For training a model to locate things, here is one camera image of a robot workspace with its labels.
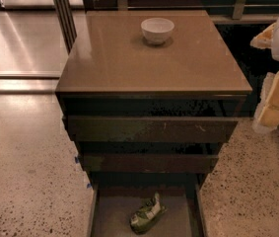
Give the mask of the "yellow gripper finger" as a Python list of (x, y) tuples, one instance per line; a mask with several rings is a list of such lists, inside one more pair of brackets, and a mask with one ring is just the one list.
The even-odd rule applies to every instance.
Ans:
[(252, 128), (257, 133), (268, 133), (279, 125), (279, 71), (267, 73), (262, 84)]
[(250, 45), (259, 49), (270, 48), (272, 44), (274, 28), (275, 23), (268, 26), (265, 30), (263, 30), (250, 41)]

